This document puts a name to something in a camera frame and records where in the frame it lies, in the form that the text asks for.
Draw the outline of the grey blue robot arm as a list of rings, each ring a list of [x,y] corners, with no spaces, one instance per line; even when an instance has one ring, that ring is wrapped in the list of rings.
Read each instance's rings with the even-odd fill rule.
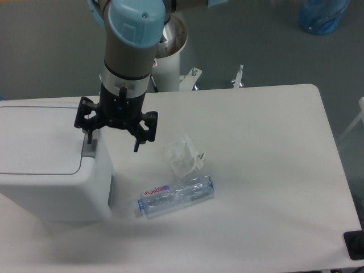
[[[135,137],[134,149],[155,140],[156,111],[142,112],[143,101],[158,55],[163,30],[173,13],[196,7],[212,7],[220,1],[89,1],[106,30],[100,100],[82,97],[75,127],[88,144],[104,126],[127,130]]]

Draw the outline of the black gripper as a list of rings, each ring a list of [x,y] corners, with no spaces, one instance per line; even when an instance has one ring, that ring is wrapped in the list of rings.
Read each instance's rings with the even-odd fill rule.
[[[81,97],[74,126],[87,135],[87,144],[92,143],[93,131],[106,126],[110,119],[110,127],[127,129],[135,137],[134,152],[138,152],[141,144],[155,141],[158,112],[142,113],[146,93],[136,97],[131,97],[130,94],[126,84],[117,88],[116,94],[101,84],[98,104],[88,97]]]

